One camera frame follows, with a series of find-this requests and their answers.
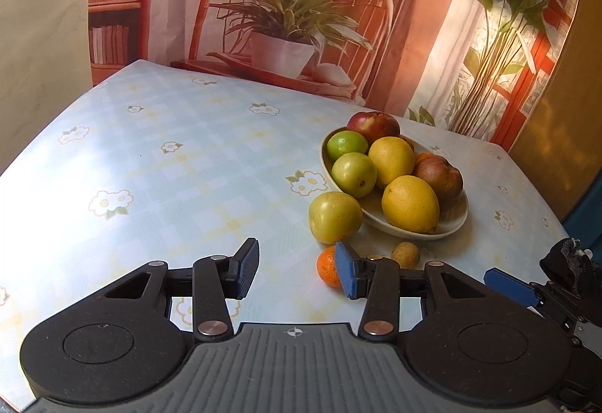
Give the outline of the pale yellow-green apple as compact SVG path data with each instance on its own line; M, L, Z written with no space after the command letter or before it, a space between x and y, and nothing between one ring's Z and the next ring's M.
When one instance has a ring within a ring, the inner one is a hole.
M343 192L360 199L374 189L377 168L367 155L350 152L334 162L331 177Z

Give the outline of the blue curtain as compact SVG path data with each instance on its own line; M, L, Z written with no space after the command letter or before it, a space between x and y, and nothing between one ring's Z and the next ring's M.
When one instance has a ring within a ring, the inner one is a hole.
M592 187L563 222L570 237L578 239L584 248L601 252L601 186Z

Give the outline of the floral blue tablecloth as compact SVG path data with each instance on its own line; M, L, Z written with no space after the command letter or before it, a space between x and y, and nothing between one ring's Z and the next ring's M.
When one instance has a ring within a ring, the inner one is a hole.
M156 260L231 255L254 238L234 324L347 322L363 305L317 275L310 203L331 191L321 162L352 104L135 62L89 90L1 178L1 396L33 393L20 348L37 324Z

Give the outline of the small orange mandarin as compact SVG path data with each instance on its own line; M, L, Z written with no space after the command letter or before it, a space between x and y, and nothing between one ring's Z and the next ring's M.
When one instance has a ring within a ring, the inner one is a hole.
M412 151L414 151L414 150L415 150L415 145L414 145L414 142L413 142L413 141L412 141L410 138L408 138L408 137L406 137L406 136L403 136L403 135L400 135L399 137L400 137L402 140L404 140L404 141L405 141L405 142L406 142L406 143L407 143L407 144L410 146L410 148L412 149Z

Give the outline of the wooden cabinet panel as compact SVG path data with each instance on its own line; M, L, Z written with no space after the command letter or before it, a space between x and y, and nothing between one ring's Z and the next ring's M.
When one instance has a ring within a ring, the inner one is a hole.
M601 170L601 0L579 0L546 90L510 156L564 219Z

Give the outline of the printed room backdrop cloth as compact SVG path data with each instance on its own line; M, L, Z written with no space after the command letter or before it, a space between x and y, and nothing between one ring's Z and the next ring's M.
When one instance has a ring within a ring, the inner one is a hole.
M509 148L579 0L89 0L95 83L136 62L257 80Z

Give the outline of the small tan longan fruit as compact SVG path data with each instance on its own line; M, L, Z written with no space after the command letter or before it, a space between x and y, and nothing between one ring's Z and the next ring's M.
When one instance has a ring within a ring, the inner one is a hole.
M420 248L411 242L401 242L392 250L391 258L401 268L416 268L420 263Z

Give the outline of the yellow lemon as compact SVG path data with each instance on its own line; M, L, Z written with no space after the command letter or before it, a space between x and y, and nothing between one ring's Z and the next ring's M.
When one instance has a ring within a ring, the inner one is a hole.
M439 200L426 181L401 176L385 187L382 211L387 222L404 231L434 233L440 218Z
M384 189L401 176L411 175L415 154L411 146L400 137L382 137L374 141L368 157L377 168L377 187Z

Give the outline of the cream round plate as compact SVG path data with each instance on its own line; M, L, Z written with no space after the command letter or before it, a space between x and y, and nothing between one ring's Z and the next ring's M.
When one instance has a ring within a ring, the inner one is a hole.
M409 138L386 136L369 144L338 128L322 141L321 163L336 190L354 198L366 222L387 234L438 240L467 219L460 170Z

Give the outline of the dull brownish red apple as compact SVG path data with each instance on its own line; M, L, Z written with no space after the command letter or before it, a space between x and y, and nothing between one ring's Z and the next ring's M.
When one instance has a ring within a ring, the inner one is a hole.
M430 185L439 200L440 211L451 209L463 190L463 179L457 167L443 156L433 154L414 165L413 176Z

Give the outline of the green apple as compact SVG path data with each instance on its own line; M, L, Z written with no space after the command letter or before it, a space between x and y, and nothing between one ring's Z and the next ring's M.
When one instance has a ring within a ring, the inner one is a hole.
M327 153L332 161L336 161L341 156L357 152L361 154L367 153L367 139L355 131L343 130L335 133L327 142Z

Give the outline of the black fabric item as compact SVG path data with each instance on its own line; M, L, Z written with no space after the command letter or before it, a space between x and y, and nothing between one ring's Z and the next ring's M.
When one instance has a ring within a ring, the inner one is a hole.
M540 260L547 278L583 300L601 299L601 264L592 252L581 248L581 241L565 238L557 242Z

